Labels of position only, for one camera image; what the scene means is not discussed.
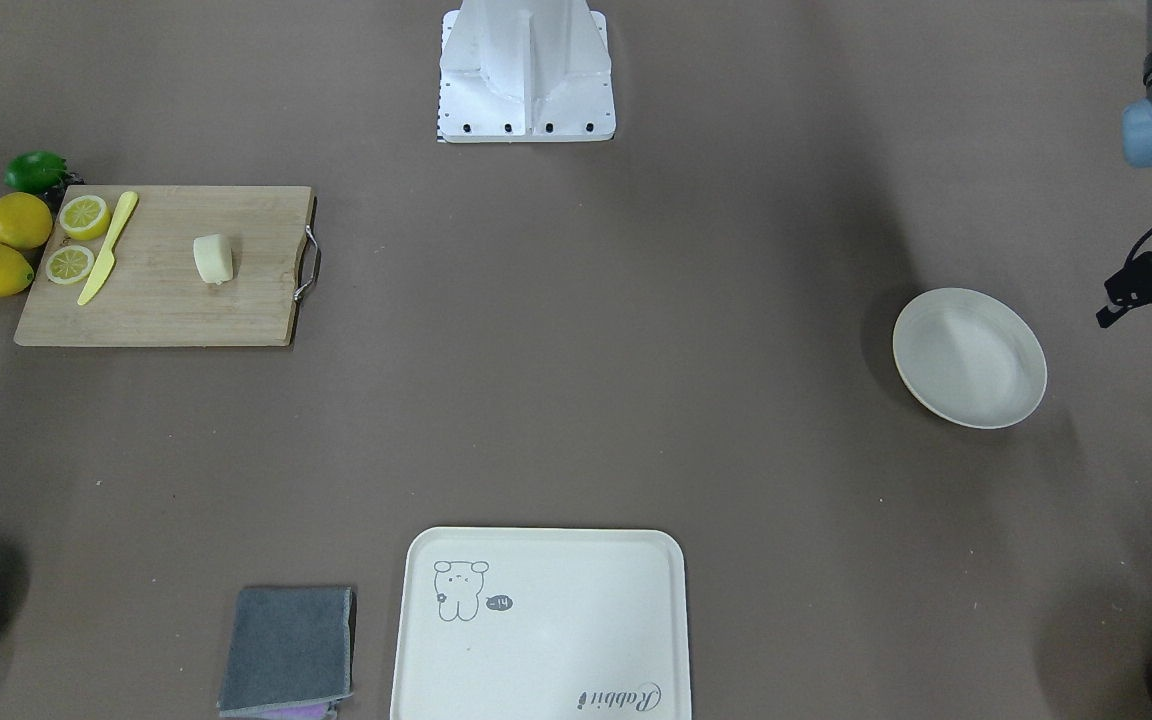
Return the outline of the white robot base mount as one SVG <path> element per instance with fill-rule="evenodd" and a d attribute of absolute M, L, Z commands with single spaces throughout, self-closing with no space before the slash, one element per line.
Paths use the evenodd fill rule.
<path fill-rule="evenodd" d="M 616 135 L 607 18 L 585 1 L 463 1 L 440 28 L 438 141 Z"/>

